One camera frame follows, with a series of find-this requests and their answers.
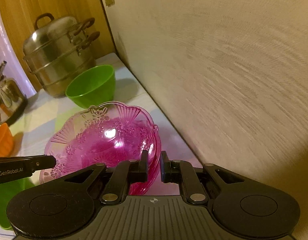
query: orange bowl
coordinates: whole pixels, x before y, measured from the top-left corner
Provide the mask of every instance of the orange bowl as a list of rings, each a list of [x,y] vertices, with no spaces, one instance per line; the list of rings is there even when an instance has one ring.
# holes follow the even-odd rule
[[[13,150],[14,141],[6,123],[0,126],[0,157],[8,157]]]

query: brown handle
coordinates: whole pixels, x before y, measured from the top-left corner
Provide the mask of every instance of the brown handle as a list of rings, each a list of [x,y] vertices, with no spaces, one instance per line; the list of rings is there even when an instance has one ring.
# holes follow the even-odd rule
[[[91,45],[92,41],[95,41],[99,36],[100,36],[100,32],[92,33],[91,35],[87,37],[85,41],[83,41],[81,48],[87,49]]]
[[[37,31],[37,30],[39,29],[38,26],[37,26],[37,22],[38,22],[40,19],[44,18],[44,17],[49,17],[49,18],[51,19],[51,21],[55,19],[54,16],[53,16],[51,13],[43,13],[43,14],[41,14],[40,16],[38,16],[38,17],[36,18],[36,20],[35,20],[35,22],[34,22],[34,30],[35,30],[35,31]]]
[[[73,33],[74,36],[78,35],[82,30],[85,30],[86,28],[91,27],[95,22],[95,18],[88,18],[85,21],[83,21],[79,28]]]

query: pink glass bowl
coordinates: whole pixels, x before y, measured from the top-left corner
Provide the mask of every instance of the pink glass bowl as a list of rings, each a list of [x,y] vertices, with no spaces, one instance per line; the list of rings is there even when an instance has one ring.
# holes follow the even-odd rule
[[[42,170],[39,179],[42,184],[94,163],[115,167],[124,160],[139,160],[142,150],[149,151],[148,181],[132,184],[130,195],[143,195],[158,175],[158,126],[138,106],[120,102],[91,106],[70,117],[46,144],[44,154],[53,155],[56,166]]]

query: wall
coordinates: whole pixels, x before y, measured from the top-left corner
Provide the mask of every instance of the wall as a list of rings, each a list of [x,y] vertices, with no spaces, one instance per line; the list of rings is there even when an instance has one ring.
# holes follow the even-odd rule
[[[308,239],[308,0],[115,0],[115,44],[200,160],[278,187]]]
[[[100,31],[100,37],[91,45],[95,58],[115,51],[100,0],[0,0],[0,12],[6,33],[15,54],[34,87],[41,85],[37,78],[27,70],[23,57],[23,43],[34,32],[35,19],[46,12],[55,18],[74,16],[79,22],[94,17],[94,25],[87,33]],[[38,26],[48,23],[48,18],[39,21]]]

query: green bowl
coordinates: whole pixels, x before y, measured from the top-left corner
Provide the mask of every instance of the green bowl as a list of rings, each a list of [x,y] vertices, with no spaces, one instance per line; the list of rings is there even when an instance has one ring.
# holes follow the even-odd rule
[[[65,94],[82,108],[112,101],[115,91],[115,72],[111,65],[86,70],[68,85]]]
[[[0,227],[4,230],[12,230],[6,216],[6,208],[9,201],[23,190],[34,187],[29,178],[18,179],[0,184]]]

